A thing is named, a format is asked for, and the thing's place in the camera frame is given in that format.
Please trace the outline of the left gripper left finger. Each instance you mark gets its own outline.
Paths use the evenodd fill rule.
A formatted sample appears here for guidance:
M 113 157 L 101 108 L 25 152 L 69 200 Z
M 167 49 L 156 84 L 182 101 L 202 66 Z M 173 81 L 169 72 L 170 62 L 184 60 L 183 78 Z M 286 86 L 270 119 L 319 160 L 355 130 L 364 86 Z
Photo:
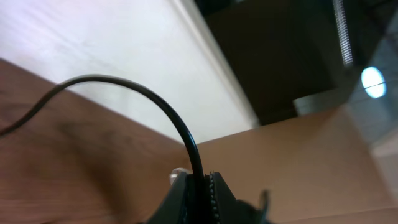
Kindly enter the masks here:
M 180 224 L 186 217 L 186 172 L 175 173 L 175 179 L 165 199 L 146 224 Z

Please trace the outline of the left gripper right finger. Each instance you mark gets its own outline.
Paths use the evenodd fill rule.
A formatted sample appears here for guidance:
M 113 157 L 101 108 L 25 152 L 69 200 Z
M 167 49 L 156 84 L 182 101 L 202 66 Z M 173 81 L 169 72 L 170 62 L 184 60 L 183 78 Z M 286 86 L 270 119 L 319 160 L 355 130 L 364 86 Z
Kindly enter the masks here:
M 237 199 L 219 172 L 205 176 L 210 194 L 210 210 L 213 223 L 220 224 L 271 224 L 268 219 L 269 191 L 259 197 L 259 208 Z

